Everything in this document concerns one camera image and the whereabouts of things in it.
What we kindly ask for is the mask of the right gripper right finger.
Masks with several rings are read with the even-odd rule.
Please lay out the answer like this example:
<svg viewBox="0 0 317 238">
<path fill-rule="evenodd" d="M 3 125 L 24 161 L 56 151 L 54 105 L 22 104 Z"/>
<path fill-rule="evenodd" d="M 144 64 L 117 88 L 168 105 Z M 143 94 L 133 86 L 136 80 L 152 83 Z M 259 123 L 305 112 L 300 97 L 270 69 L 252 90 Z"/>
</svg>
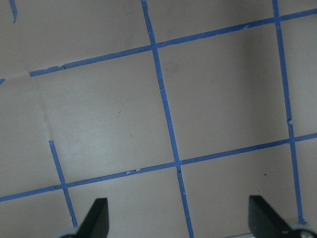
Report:
<svg viewBox="0 0 317 238">
<path fill-rule="evenodd" d="M 249 196 L 248 226 L 255 238 L 301 238 L 260 195 Z"/>
</svg>

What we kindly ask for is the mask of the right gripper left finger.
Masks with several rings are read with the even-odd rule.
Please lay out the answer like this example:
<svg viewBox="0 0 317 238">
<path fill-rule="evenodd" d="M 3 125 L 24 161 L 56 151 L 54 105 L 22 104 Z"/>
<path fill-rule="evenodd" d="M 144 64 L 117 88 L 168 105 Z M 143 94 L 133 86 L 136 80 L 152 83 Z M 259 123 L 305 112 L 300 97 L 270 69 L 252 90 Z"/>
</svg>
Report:
<svg viewBox="0 0 317 238">
<path fill-rule="evenodd" d="M 106 238 L 109 233 L 107 198 L 97 198 L 75 234 L 76 238 Z"/>
</svg>

